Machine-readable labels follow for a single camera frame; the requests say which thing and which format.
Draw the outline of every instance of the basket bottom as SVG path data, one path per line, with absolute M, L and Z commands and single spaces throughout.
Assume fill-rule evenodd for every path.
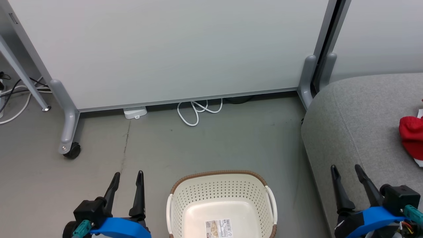
M 218 238 L 219 235 L 207 236 L 206 222 L 224 219 L 230 220 L 231 232 L 220 237 L 262 237 L 257 210 L 252 204 L 245 201 L 206 200 L 192 203 L 185 209 L 182 219 L 183 238 Z

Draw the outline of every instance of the laundry basket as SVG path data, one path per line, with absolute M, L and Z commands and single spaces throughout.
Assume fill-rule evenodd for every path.
M 170 191 L 166 221 L 170 238 L 273 238 L 276 201 L 251 171 L 193 174 Z

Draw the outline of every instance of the red fabric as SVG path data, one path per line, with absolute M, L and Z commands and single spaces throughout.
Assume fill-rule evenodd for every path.
M 402 144 L 408 153 L 423 161 L 423 118 L 405 116 L 399 121 Z

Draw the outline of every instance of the gray fabric ottoman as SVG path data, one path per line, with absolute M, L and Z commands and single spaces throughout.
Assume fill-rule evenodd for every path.
M 369 201 L 355 164 L 362 166 L 377 188 L 385 183 L 405 184 L 423 195 L 423 169 L 402 147 L 398 132 L 401 117 L 417 116 L 422 99 L 423 74 L 345 79 L 331 83 L 313 99 L 301 134 L 332 236 L 338 217 L 332 164 L 359 210 L 368 208 Z

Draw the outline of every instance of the whiteboard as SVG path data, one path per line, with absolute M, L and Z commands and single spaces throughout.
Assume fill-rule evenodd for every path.
M 333 52 L 330 81 L 423 72 L 423 1 L 352 0 Z
M 296 88 L 328 0 L 9 0 L 78 109 Z

